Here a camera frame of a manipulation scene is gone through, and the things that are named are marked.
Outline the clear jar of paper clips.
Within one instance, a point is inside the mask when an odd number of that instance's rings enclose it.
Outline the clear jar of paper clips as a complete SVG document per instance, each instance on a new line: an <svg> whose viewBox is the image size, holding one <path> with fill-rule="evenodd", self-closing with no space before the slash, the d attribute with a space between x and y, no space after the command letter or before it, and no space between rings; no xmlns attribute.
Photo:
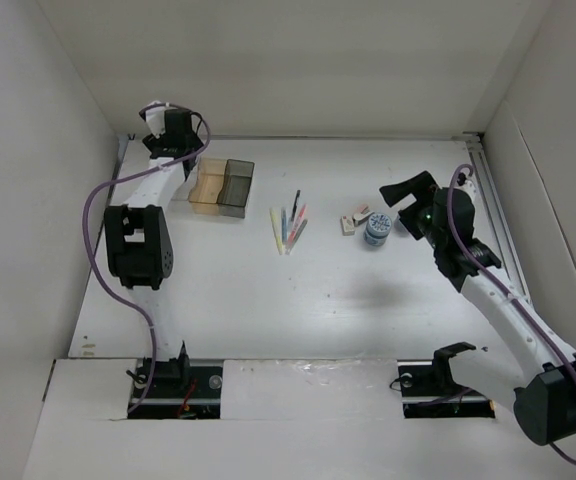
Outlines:
<svg viewBox="0 0 576 480"><path fill-rule="evenodd" d="M398 234L405 235L407 233L407 230L405 229L404 225L399 220L394 221L393 230Z"/></svg>

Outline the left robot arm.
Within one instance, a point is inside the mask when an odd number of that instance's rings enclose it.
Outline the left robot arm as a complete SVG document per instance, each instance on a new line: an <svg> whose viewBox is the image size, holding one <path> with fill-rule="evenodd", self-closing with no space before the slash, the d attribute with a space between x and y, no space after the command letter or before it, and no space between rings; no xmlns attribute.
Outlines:
<svg viewBox="0 0 576 480"><path fill-rule="evenodd" d="M111 275L127 290L129 302L149 318L156 342L151 357L167 362L179 356L182 338L163 288L174 266L165 213L176 194L188 190L187 180L196 176L204 143L189 109L155 101L139 116L150 130L143 140L150 153L149 173L124 203L105 210L106 252Z"/></svg>

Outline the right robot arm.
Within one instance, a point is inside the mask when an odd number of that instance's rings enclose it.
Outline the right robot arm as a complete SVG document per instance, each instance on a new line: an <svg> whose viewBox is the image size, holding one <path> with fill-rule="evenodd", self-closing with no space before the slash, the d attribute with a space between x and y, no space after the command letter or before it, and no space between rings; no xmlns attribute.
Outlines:
<svg viewBox="0 0 576 480"><path fill-rule="evenodd" d="M576 434L576 349L559 337L517 291L494 251L475 236L473 169L461 165L448 186L423 171L381 187L388 206L407 196L402 226L426 240L439 272L488 321L514 366L462 341L437 349L424 379L438 390L427 405L471 389L509 409L533 443L554 446Z"/></svg>

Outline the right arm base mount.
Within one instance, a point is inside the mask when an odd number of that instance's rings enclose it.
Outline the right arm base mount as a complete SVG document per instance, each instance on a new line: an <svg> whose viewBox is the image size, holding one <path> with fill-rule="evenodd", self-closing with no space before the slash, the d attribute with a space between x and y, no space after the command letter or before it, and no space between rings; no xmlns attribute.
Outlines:
<svg viewBox="0 0 576 480"><path fill-rule="evenodd" d="M479 392L440 381L431 360L398 360L389 388L401 395L406 419L496 417L493 403Z"/></svg>

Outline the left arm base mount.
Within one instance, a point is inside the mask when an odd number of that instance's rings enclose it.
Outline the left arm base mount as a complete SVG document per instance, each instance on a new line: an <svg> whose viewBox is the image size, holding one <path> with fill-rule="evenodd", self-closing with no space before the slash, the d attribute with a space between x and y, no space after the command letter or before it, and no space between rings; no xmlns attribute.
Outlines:
<svg viewBox="0 0 576 480"><path fill-rule="evenodd" d="M145 399L150 360L128 370L132 391L127 407L131 420L218 420L221 414L223 364L185 360L158 362L156 376Z"/></svg>

